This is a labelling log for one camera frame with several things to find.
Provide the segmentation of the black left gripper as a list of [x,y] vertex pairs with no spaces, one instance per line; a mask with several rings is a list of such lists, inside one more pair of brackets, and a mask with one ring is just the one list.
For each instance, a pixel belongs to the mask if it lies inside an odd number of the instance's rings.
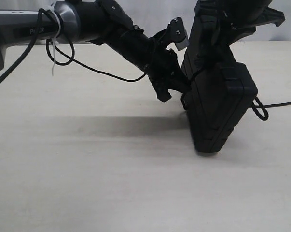
[[156,92],[157,99],[161,102],[171,99],[167,85],[169,89],[180,93],[190,91],[190,81],[179,67],[176,52],[167,49],[175,42],[172,30],[164,29],[152,36],[150,41],[152,48],[144,70]]

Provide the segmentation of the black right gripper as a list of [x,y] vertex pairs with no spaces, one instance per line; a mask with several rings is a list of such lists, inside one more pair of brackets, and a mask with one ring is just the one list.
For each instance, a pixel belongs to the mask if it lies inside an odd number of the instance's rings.
[[256,26],[274,24],[279,27],[285,15],[269,7],[270,0],[199,0],[194,12],[201,16],[200,52],[220,49],[220,21],[226,24],[226,45],[253,35]]

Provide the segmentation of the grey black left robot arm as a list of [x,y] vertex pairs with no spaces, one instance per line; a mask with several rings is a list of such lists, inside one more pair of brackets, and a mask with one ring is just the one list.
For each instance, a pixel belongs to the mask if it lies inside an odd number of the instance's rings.
[[56,1],[37,11],[0,10],[0,84],[25,59],[37,41],[106,44],[148,76],[157,98],[166,102],[170,90],[187,93],[190,84],[175,51],[188,45],[180,17],[147,37],[114,0]]

